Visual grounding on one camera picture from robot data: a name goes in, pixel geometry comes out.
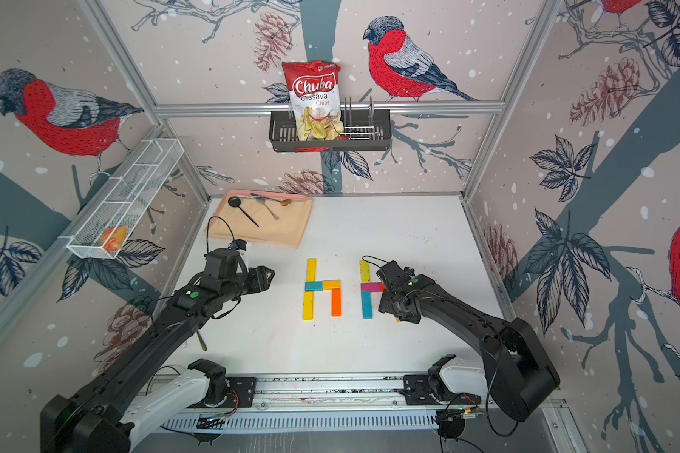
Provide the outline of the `orange block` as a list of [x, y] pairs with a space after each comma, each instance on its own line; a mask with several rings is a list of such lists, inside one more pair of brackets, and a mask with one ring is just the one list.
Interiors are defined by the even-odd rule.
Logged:
[[342, 315], [342, 292], [340, 288], [332, 289], [332, 317]]

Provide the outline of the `magenta block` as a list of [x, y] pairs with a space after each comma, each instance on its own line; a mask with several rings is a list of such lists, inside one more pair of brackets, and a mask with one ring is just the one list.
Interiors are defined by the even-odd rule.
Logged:
[[379, 282], [368, 282], [368, 283], [362, 283], [361, 284], [361, 292], [362, 293], [379, 293], [377, 284]]

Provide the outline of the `small teal block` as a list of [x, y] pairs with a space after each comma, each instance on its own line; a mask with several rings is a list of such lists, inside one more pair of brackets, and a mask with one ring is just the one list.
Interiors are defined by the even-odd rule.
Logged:
[[323, 281], [308, 281], [305, 283], [306, 292], [322, 292], [324, 290]]

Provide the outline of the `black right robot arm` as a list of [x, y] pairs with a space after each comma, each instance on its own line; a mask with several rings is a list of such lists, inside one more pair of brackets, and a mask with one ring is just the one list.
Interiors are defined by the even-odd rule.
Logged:
[[526, 321], [484, 313], [394, 260], [381, 266], [377, 276], [385, 287], [379, 311], [413, 324], [429, 318], [472, 347], [483, 360], [487, 394], [511, 419], [526, 421], [560, 385], [548, 353]]

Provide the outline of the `teal long block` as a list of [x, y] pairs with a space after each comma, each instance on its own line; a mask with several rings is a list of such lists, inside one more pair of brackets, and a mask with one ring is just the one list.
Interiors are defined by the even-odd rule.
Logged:
[[373, 308], [372, 308], [372, 296], [370, 292], [362, 292], [361, 301], [362, 301], [362, 317], [364, 319], [372, 319]]

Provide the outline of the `lime yellow block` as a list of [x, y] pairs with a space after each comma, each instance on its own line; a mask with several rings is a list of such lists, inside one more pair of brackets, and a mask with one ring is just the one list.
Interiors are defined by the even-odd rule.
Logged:
[[361, 283], [362, 284], [371, 283], [369, 263], [366, 262], [365, 260], [360, 260], [359, 265], [360, 265]]

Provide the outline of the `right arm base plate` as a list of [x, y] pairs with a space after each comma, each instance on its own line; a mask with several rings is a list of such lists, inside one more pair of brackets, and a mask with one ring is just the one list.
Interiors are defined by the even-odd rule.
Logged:
[[446, 405], [451, 403], [478, 406], [481, 398], [476, 394], [452, 393], [439, 377], [429, 375], [404, 375], [402, 390], [408, 406]]

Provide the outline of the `small amber block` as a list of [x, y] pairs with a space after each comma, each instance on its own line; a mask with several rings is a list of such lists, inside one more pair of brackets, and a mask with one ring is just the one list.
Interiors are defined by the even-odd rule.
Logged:
[[341, 288], [341, 281], [340, 280], [325, 280], [322, 283], [322, 289], [324, 291], [331, 291], [334, 289], [340, 289]]

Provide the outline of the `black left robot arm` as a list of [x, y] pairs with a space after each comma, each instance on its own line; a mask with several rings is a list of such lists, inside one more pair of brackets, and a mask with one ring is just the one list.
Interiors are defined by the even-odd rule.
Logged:
[[248, 268], [239, 251], [215, 249], [202, 272], [175, 290], [152, 327], [71, 398], [55, 396], [40, 415], [41, 452], [128, 452], [135, 422], [123, 416], [139, 391], [186, 340], [229, 301], [270, 288], [275, 271]]

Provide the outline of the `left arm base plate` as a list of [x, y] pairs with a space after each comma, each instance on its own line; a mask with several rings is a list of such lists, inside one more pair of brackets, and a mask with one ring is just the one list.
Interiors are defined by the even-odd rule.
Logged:
[[193, 409], [250, 408], [256, 393], [256, 377], [211, 377], [206, 395]]

